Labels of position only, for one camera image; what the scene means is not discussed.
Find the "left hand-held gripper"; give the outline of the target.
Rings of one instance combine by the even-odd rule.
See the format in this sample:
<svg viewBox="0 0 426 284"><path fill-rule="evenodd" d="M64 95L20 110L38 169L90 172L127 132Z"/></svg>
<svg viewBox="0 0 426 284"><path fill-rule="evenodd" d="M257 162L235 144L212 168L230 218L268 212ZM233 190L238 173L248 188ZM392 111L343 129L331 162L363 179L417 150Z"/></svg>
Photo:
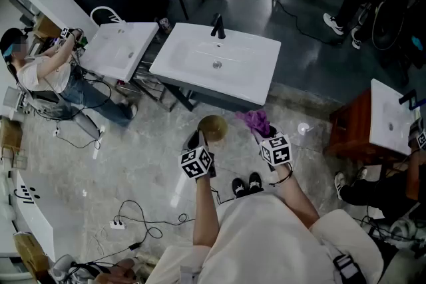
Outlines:
<svg viewBox="0 0 426 284"><path fill-rule="evenodd" d="M180 155L180 169L191 180L209 175L216 177L214 154L208 151L208 142L201 130L195 130L186 140L186 151Z"/></svg>

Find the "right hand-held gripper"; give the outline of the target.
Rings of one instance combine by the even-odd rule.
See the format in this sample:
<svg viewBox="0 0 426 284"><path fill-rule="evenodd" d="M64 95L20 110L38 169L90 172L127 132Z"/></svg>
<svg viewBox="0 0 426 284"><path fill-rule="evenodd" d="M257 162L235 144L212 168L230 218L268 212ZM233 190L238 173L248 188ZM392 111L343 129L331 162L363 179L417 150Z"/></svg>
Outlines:
<svg viewBox="0 0 426 284"><path fill-rule="evenodd" d="M259 144L260 155L271 172L276 166L292 163L292 147L287 134L277 132L275 126L270 126L267 137L262 136L258 131L254 131L253 135Z"/></svg>

